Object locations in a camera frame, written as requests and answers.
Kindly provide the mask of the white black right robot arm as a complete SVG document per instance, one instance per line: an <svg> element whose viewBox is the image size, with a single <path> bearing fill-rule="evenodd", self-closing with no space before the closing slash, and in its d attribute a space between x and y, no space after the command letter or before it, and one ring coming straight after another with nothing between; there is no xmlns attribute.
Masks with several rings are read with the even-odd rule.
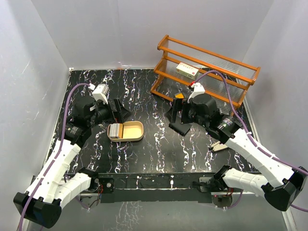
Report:
<svg viewBox="0 0 308 231"><path fill-rule="evenodd" d="M201 186L220 191L238 188L252 192L280 211L286 211L292 205L307 180L307 171L303 167L293 168L275 160L273 154L264 154L265 148L245 131L240 121L221 114L216 101L208 94L202 93L192 99L174 98L167 113L170 122L176 121L178 112L181 123L204 127L208 135L240 154L259 171L255 175L223 166Z"/></svg>

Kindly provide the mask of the stack of credit cards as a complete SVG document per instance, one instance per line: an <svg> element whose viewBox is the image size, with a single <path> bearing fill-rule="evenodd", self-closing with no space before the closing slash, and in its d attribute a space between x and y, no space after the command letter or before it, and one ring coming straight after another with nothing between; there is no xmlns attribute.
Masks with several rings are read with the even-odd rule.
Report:
<svg viewBox="0 0 308 231"><path fill-rule="evenodd" d="M123 124L114 123L109 126L109 137L111 139L121 139L123 137Z"/></svg>

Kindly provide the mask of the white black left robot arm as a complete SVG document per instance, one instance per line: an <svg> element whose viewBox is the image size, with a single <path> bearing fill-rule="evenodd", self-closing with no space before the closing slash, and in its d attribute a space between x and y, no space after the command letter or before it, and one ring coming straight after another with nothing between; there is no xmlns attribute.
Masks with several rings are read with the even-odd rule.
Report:
<svg viewBox="0 0 308 231"><path fill-rule="evenodd" d="M21 220L28 219L50 229L70 201L85 190L94 192L99 188L98 172L85 167L64 184L61 180L94 127L102 123L124 123L130 117L131 112L119 99L114 103L115 111L102 100L86 97L74 104L71 114L64 115L61 138L53 154L26 191L17 193L13 199Z"/></svg>

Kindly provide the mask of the beige oval plastic tray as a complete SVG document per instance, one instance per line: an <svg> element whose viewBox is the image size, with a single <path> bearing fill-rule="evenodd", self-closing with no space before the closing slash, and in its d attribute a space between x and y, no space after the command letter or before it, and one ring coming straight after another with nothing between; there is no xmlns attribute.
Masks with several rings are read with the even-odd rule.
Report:
<svg viewBox="0 0 308 231"><path fill-rule="evenodd" d="M120 124L119 134L121 137L111 136L111 128L115 124L108 126L107 136L112 142L139 141L143 138L144 128L140 121L127 121Z"/></svg>

